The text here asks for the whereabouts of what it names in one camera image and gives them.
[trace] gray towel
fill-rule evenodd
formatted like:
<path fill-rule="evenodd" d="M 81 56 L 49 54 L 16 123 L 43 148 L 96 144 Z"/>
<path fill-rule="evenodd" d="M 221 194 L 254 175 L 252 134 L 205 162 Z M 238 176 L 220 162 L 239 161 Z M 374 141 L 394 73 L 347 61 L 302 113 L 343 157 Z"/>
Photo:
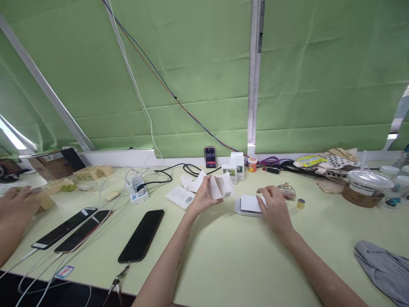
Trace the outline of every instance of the gray towel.
<path fill-rule="evenodd" d="M 409 260 L 360 241 L 355 257 L 372 283 L 400 307 L 409 307 Z"/>

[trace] tattoo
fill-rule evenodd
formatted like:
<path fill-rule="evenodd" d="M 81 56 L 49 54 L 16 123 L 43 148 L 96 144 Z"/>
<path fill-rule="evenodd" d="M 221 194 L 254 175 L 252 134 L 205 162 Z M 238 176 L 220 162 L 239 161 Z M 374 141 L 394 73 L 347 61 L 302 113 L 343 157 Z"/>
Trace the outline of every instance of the tattoo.
<path fill-rule="evenodd" d="M 180 265 L 180 262 L 182 261 L 182 256 L 183 256 L 183 253 L 184 253 L 184 249 L 186 248 L 186 245 L 187 245 L 187 243 L 183 246 L 183 250 L 182 250 L 182 252 L 181 253 L 179 253 L 180 254 L 180 258 L 179 258 L 179 261 L 178 261 L 178 266 L 176 267 L 176 269 L 178 269 L 179 268 L 179 265 Z"/>

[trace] green curtain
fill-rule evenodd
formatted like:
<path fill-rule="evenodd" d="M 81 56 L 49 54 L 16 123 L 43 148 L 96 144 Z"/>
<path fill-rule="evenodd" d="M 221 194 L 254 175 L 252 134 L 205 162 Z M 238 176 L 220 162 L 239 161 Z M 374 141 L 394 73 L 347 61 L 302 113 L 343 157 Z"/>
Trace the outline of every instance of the green curtain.
<path fill-rule="evenodd" d="M 1 115 L 39 152 L 75 145 L 74 136 L 2 31 L 0 46 Z"/>
<path fill-rule="evenodd" d="M 247 147 L 251 1 L 112 1 L 179 101 L 227 145 Z M 150 124 L 101 0 L 0 3 L 0 12 L 99 150 L 152 148 Z M 160 85 L 122 35 L 164 157 L 229 155 Z"/>
<path fill-rule="evenodd" d="M 379 150 L 409 81 L 409 1 L 270 0 L 257 153 Z"/>

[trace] upright smartphone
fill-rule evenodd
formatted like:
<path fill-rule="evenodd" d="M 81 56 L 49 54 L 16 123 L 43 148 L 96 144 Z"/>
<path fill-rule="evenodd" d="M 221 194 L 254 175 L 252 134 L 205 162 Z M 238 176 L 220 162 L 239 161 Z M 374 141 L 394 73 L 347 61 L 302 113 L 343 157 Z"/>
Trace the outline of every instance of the upright smartphone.
<path fill-rule="evenodd" d="M 145 258 L 164 213 L 163 210 L 153 210 L 145 214 L 119 256 L 119 263 L 137 262 Z"/>
<path fill-rule="evenodd" d="M 204 148 L 204 161 L 206 162 L 206 168 L 216 168 L 216 149 L 214 146 Z"/>
<path fill-rule="evenodd" d="M 54 228 L 40 240 L 35 242 L 33 245 L 31 245 L 31 247 L 38 249 L 49 248 L 51 245 L 53 245 L 55 242 L 57 242 L 59 239 L 61 239 L 63 236 L 68 234 L 71 230 L 73 230 L 75 227 L 77 227 L 79 224 L 85 221 L 86 218 L 89 217 L 89 215 L 94 213 L 95 211 L 97 211 L 96 208 L 85 208 L 81 210 L 76 215 L 69 218 L 60 226 Z"/>
<path fill-rule="evenodd" d="M 102 210 L 95 213 L 95 215 L 86 221 L 80 228 L 78 228 L 72 235 L 70 235 L 63 243 L 61 243 L 54 252 L 67 253 L 75 248 L 81 241 L 89 237 L 104 220 L 107 214 L 111 215 L 112 211 Z"/>

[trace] smartphone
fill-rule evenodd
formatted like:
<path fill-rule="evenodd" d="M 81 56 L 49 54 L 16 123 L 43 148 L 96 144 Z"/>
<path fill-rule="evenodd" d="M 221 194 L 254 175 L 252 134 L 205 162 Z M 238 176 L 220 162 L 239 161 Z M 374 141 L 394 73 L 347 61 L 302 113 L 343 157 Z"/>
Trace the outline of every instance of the smartphone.
<path fill-rule="evenodd" d="M 145 258 L 164 213 L 163 210 L 153 210 L 145 214 L 119 256 L 119 263 L 137 262 Z"/>
<path fill-rule="evenodd" d="M 204 161 L 206 162 L 206 168 L 216 168 L 216 149 L 214 146 L 204 148 Z"/>
<path fill-rule="evenodd" d="M 112 211 L 102 210 L 95 213 L 95 215 L 87 220 L 80 228 L 78 228 L 72 235 L 70 235 L 63 243 L 61 243 L 54 252 L 67 253 L 75 248 L 81 241 L 88 238 L 98 227 L 98 225 L 104 220 L 104 218 Z"/>
<path fill-rule="evenodd" d="M 40 240 L 35 242 L 31 247 L 38 248 L 38 249 L 47 249 L 63 236 L 68 234 L 71 230 L 81 224 L 86 218 L 97 211 L 96 208 L 85 208 L 78 212 L 76 215 L 72 216 L 71 218 L 67 219 L 64 223 L 60 226 L 54 228 Z"/>

